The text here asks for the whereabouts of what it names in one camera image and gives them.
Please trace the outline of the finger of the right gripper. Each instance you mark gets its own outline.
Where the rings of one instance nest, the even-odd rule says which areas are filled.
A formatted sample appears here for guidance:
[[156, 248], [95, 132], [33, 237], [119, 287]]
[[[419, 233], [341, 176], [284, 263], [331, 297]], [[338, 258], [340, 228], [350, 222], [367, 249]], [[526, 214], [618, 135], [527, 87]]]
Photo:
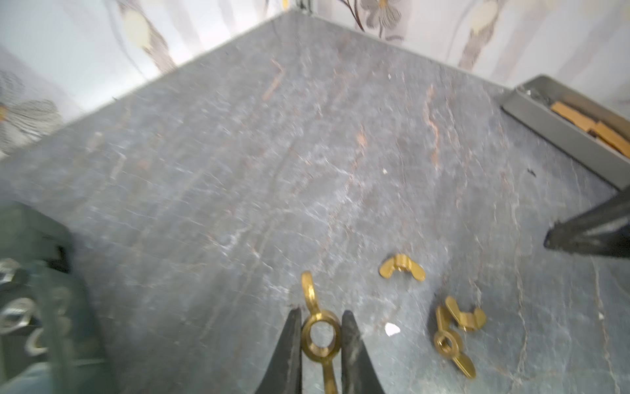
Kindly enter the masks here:
[[566, 222], [557, 222], [546, 233], [544, 246], [569, 254], [628, 259], [629, 187]]

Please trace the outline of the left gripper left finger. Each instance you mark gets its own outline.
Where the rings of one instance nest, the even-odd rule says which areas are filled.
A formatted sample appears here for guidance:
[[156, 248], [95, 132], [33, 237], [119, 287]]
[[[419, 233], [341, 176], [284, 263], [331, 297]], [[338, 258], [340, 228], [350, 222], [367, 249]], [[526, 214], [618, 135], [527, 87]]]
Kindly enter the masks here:
[[301, 310], [290, 311], [256, 394], [302, 392]]

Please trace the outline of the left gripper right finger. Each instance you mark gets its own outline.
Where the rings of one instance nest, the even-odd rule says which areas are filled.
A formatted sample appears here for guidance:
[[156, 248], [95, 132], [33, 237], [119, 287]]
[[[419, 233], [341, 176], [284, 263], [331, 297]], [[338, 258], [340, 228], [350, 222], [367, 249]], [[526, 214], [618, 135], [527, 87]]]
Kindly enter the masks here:
[[341, 320], [341, 382], [344, 394], [384, 394], [361, 332], [350, 310]]

